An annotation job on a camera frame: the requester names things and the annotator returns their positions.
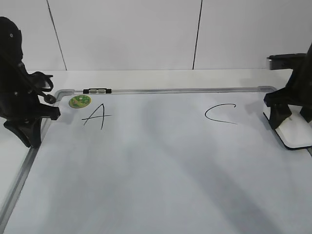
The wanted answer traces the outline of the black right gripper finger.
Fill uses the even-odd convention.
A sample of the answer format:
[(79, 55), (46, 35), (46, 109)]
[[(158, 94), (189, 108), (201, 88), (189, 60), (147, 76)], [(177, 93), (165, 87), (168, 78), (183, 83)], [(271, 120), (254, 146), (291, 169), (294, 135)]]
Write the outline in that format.
[(307, 123), (310, 123), (312, 121), (312, 109), (311, 108), (302, 107), (300, 114)]
[(292, 112), (287, 104), (274, 104), (270, 107), (270, 127), (272, 129), (278, 128), (282, 122), (291, 115)]

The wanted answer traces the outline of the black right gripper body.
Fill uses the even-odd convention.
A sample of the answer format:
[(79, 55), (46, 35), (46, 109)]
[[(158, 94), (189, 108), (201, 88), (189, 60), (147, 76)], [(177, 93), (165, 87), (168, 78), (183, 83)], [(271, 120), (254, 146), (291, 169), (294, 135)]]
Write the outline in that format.
[(312, 108), (312, 87), (301, 87), (299, 89), (284, 87), (280, 90), (268, 93), (264, 97), (267, 107), (273, 105), (294, 105)]

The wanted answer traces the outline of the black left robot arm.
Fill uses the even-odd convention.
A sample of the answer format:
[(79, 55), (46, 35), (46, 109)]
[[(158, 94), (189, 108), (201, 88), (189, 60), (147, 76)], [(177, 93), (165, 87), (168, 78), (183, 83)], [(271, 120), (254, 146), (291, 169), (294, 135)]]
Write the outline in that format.
[(54, 85), (51, 75), (26, 71), (22, 62), (21, 30), (9, 18), (0, 19), (0, 116), (6, 129), (26, 147), (41, 144), (43, 118), (57, 120), (60, 110), (50, 94)]

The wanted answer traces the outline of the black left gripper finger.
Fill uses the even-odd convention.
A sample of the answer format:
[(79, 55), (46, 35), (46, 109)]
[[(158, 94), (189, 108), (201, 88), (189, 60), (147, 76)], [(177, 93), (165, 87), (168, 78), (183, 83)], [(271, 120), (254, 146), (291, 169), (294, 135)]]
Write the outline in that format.
[(27, 147), (38, 148), (41, 145), (42, 118), (18, 121), (6, 121), (4, 127), (14, 133)]

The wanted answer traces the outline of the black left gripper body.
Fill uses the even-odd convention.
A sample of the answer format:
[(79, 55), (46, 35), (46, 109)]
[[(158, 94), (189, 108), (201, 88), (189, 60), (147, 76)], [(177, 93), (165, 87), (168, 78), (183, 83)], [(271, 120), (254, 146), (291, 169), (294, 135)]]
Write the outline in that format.
[(25, 74), (1, 72), (0, 116), (7, 120), (39, 117), (57, 120), (60, 110), (51, 106), (56, 98), (48, 94), (53, 88), (54, 85), (38, 87)]

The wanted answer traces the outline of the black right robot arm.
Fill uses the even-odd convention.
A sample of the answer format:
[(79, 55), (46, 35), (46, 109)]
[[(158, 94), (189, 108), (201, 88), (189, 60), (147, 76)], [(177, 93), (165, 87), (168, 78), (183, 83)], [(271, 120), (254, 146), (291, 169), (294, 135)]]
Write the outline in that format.
[(264, 103), (270, 109), (269, 125), (277, 129), (292, 115), (289, 105), (301, 106), (301, 116), (312, 120), (312, 49), (306, 53), (271, 55), (267, 57), (270, 70), (292, 69), (284, 88), (268, 93)]

